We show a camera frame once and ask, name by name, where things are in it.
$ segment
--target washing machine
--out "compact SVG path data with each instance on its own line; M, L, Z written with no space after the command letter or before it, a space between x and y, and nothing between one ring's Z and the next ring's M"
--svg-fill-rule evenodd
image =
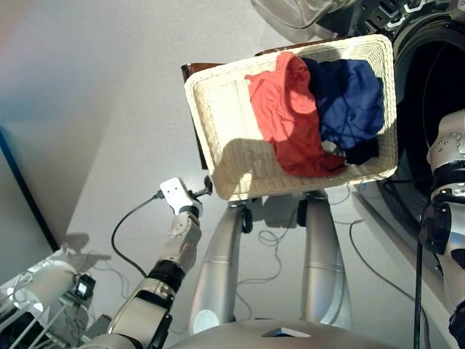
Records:
M314 35L331 39L372 33L391 40L399 164L388 180L360 185L358 190L415 251L420 216L432 187L427 151L441 118L465 108L465 0L251 2L293 42ZM434 255L426 253L424 262L440 274Z

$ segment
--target black joint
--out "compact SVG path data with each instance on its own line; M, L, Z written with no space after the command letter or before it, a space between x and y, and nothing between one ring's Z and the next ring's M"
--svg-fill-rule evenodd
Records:
M254 222L252 217L252 211L247 207L242 208L242 232L249 234L254 229Z
M460 303L449 319L449 332L459 348L465 348L465 301Z
M155 334L153 335L152 340L150 341L150 344L148 346L149 349L161 349L163 347L163 344L165 344L165 340L168 337L168 330L172 321L173 317L171 316L171 314L165 312L165 315L163 315L163 319L160 321L160 324L158 325L158 328Z
M173 305L173 301L174 301L174 298L170 294L168 294L168 297L165 299L157 294L146 291L144 289L142 291L139 291L136 297L146 302L159 305L162 308L165 308L167 310L171 309L171 306Z
M308 200L305 199L299 201L299 205L297 207L297 224L300 227L307 225L307 206Z
M446 202L433 201L421 217L418 239L428 251L444 254L451 225L450 207Z
M436 168L433 178L433 190L451 183L465 182L465 161L454 161Z
M171 260L160 260L148 274L149 278L155 278L170 286L175 292L179 291L185 273L179 264Z
M195 206L184 206L184 207L181 207L181 209L179 209L179 213L181 212L190 212L192 213L194 216L196 216L198 218L200 212L198 211L198 208L195 207Z
M450 255L462 269L465 269L465 249L454 249L450 252Z

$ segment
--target white wicker basket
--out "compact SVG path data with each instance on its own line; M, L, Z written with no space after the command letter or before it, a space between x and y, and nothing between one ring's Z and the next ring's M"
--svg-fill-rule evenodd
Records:
M275 69L279 52L239 60L193 74L185 84L187 101L217 193L227 200L302 192L389 177L397 168L397 133L392 46L382 35L290 49L318 62L367 60L383 80L384 126L378 133L379 157L347 166L333 177L293 177L275 160L263 140L248 94L247 74Z

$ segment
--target dark blue cloth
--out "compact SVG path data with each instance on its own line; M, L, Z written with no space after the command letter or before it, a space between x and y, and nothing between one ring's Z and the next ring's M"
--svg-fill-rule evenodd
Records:
M310 91L316 99L322 140L348 150L374 138L384 123L383 84L368 62L303 60L311 75Z

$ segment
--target washing machine door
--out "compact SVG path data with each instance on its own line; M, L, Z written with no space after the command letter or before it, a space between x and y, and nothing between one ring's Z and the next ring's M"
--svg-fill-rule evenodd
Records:
M399 166L379 186L415 234L432 187L426 154L442 117L465 108L464 15L457 3L432 2L393 36Z

